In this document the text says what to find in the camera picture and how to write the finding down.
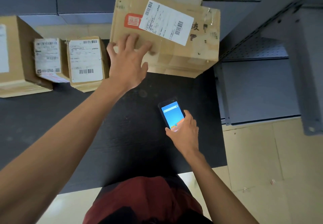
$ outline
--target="table surface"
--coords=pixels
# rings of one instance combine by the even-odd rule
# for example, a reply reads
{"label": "table surface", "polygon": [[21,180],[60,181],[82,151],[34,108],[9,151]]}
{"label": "table surface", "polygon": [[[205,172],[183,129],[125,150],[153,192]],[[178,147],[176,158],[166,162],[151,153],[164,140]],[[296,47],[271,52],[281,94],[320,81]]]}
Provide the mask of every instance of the table surface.
{"label": "table surface", "polygon": [[[0,169],[90,94],[69,83],[57,83],[54,91],[0,99]],[[191,171],[166,136],[157,107],[174,96],[197,120],[199,148],[211,167],[227,165],[213,68],[196,79],[148,73],[104,119],[61,193],[97,188],[135,176]]]}

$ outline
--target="cardboard box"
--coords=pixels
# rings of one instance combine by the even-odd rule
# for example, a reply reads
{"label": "cardboard box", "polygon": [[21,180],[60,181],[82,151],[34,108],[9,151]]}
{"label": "cardboard box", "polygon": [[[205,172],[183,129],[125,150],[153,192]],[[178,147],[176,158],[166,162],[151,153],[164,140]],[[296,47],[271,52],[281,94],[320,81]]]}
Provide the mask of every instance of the cardboard box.
{"label": "cardboard box", "polygon": [[42,38],[17,16],[0,17],[0,97],[53,90],[35,74],[33,42]]}
{"label": "cardboard box", "polygon": [[61,39],[35,39],[36,74],[55,83],[69,82],[67,46]]}
{"label": "cardboard box", "polygon": [[218,61],[220,10],[172,0],[116,0],[110,41],[125,33],[139,34],[136,49],[153,42],[143,60],[149,72],[195,78]]}
{"label": "cardboard box", "polygon": [[107,51],[98,36],[70,39],[67,59],[71,86],[82,91],[94,91],[109,77]]}

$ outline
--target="perforated metal panel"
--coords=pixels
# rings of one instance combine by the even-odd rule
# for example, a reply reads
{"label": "perforated metal panel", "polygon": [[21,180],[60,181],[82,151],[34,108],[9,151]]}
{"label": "perforated metal panel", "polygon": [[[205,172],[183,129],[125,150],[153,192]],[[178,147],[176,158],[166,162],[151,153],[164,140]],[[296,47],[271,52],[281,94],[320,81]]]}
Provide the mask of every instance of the perforated metal panel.
{"label": "perforated metal panel", "polygon": [[288,58],[283,43],[268,38],[254,37],[233,50],[222,61]]}

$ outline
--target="blue phone screen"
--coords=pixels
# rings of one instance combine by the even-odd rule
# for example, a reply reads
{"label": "blue phone screen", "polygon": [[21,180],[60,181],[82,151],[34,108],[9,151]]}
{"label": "blue phone screen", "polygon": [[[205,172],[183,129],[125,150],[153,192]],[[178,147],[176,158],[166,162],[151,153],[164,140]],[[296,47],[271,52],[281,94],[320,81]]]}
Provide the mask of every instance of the blue phone screen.
{"label": "blue phone screen", "polygon": [[171,103],[161,108],[172,131],[177,131],[178,127],[184,121],[183,113],[177,102]]}

